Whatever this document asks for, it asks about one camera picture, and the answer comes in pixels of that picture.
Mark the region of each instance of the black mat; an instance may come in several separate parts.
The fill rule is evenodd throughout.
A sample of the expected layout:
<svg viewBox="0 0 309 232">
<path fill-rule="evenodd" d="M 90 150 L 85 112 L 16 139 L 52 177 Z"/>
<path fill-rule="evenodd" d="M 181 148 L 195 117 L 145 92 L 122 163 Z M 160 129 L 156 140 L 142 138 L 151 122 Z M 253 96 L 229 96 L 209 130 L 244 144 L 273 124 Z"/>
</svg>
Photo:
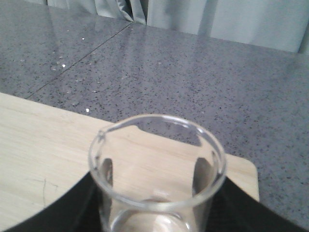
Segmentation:
<svg viewBox="0 0 309 232">
<path fill-rule="evenodd" d="M 55 203 L 6 232 L 100 232 L 97 200 L 97 187 L 88 173 Z M 306 232 L 256 202 L 228 178 L 213 199 L 206 231 Z"/>
</svg>

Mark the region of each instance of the speckled granite countertop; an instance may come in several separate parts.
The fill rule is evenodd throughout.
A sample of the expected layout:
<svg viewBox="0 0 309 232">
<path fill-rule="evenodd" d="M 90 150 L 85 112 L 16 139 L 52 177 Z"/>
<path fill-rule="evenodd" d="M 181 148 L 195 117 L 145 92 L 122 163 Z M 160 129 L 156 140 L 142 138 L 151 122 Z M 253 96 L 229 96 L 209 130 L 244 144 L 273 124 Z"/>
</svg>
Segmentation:
<svg viewBox="0 0 309 232">
<path fill-rule="evenodd" d="M 195 121 L 257 166 L 263 204 L 309 228 L 308 56 L 2 0 L 0 91 L 112 122 Z"/>
</svg>

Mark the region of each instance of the wooden board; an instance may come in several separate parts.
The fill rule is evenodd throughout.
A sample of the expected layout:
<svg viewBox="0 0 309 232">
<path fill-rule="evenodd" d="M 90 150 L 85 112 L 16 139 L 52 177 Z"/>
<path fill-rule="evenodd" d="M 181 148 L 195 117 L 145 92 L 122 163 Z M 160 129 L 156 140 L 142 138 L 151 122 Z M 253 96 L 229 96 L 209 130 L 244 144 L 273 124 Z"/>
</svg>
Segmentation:
<svg viewBox="0 0 309 232">
<path fill-rule="evenodd" d="M 0 230 L 38 213 L 88 171 L 98 130 L 110 122 L 0 93 Z M 227 154 L 227 176 L 257 201 L 256 167 Z"/>
</svg>

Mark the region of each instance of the wooden cutting board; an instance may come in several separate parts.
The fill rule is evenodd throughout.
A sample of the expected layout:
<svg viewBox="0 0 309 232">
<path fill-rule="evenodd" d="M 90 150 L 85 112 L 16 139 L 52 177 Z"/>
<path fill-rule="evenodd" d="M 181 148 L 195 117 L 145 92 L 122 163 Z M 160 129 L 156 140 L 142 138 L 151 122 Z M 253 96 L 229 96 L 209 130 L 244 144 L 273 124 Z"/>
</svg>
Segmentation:
<svg viewBox="0 0 309 232">
<path fill-rule="evenodd" d="M 87 172 L 89 146 L 110 122 L 0 93 L 0 231 L 38 213 Z M 227 176 L 259 200 L 257 170 L 227 154 Z"/>
</svg>

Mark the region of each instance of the gray curtain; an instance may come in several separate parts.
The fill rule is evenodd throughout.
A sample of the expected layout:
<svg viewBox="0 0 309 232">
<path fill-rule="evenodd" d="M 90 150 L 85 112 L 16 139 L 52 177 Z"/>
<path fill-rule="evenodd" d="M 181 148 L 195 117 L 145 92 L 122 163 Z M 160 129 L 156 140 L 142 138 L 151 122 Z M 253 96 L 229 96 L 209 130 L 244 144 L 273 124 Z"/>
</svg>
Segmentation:
<svg viewBox="0 0 309 232">
<path fill-rule="evenodd" d="M 309 55 L 309 0 L 27 0 Z"/>
</svg>

